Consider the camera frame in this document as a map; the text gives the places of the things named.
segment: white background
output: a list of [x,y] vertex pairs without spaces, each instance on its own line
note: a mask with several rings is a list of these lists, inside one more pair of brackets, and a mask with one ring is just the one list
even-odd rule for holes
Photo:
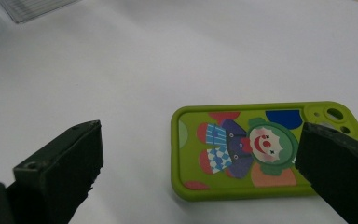
[[82,0],[0,17],[0,182],[100,119],[105,164],[71,223],[344,223],[320,197],[179,199],[170,122],[185,105],[324,100],[358,119],[358,2]]

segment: red nose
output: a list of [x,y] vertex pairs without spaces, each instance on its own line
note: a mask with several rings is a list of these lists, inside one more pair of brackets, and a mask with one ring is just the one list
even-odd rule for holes
[[263,146],[264,147],[271,147],[271,143],[269,141],[264,141]]

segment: phone case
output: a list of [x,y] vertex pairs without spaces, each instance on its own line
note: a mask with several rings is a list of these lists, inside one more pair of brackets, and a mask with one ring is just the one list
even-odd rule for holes
[[295,168],[304,122],[358,140],[357,120],[334,102],[180,108],[171,123],[174,191],[188,201],[316,194]]

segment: clown face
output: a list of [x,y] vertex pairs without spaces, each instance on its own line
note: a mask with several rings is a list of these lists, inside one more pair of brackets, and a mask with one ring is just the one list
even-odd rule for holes
[[249,134],[250,146],[254,155],[262,162],[275,162],[280,159],[279,154],[283,147],[280,137],[272,130],[261,127],[255,128]]

